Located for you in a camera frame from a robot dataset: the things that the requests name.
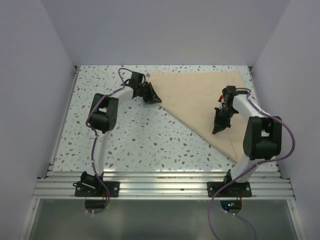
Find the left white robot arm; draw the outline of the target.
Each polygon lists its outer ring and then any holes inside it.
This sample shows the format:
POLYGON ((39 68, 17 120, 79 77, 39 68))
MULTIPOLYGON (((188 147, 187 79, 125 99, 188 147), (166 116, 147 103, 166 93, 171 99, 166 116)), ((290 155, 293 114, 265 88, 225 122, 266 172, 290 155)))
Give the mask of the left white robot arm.
POLYGON ((104 190, 104 141, 116 126, 119 105, 136 97, 142 98, 146 105, 162 102, 145 74, 124 67, 119 70, 130 72, 130 78, 124 80, 121 77, 120 87, 109 94, 96 93, 85 121, 85 125, 94 132, 90 154, 93 174, 88 174, 92 178, 88 183, 84 182, 84 177, 81 178, 81 182, 86 185, 87 192, 95 197, 101 195, 104 190))

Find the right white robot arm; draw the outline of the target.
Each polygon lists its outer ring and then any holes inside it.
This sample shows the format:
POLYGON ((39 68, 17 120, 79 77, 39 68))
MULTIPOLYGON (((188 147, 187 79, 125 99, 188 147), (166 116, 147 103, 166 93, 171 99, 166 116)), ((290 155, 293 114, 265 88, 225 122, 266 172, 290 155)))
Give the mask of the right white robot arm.
POLYGON ((243 155, 235 167, 228 170, 222 189, 227 196, 235 196, 240 183, 246 183, 258 168, 258 162, 269 161, 282 149, 281 118, 271 116, 252 101, 251 91, 229 85, 222 90, 215 108, 213 131, 215 135, 231 127, 231 118, 240 114, 247 121, 243 138, 243 155))

